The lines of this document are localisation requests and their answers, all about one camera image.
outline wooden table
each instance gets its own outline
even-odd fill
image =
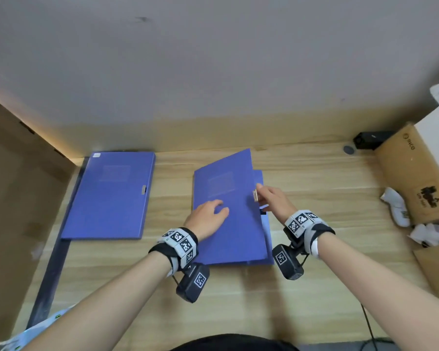
[[[344,143],[253,147],[255,169],[267,185],[280,187],[300,209],[322,216],[337,235],[372,259],[428,289],[408,245],[379,200],[384,180],[373,152],[343,153]],[[243,148],[158,153],[143,238],[140,241],[72,242],[52,311],[77,303],[146,254],[168,228],[191,210],[193,171]],[[29,318],[58,227],[47,242],[15,332]],[[273,244],[287,238],[269,215]],[[358,300],[328,267],[310,258],[305,274],[285,280],[276,266],[212,267],[199,300],[191,305],[166,279],[126,332],[116,350],[166,350],[202,336],[244,333],[294,344],[369,338]],[[384,332],[371,318],[375,334]]]

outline gray wall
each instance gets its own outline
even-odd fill
[[[0,101],[42,128],[400,107],[438,80],[439,0],[0,0]]]

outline person's right hand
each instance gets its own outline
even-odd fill
[[[257,184],[256,189],[260,206],[268,204],[263,211],[272,212],[281,224],[285,225],[286,220],[297,211],[281,189],[263,186],[260,183]]]

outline person's right arm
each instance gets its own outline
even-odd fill
[[[257,186],[284,224],[297,211],[279,189]],[[439,351],[439,299],[358,252],[336,235],[317,238],[319,257],[403,350]]]

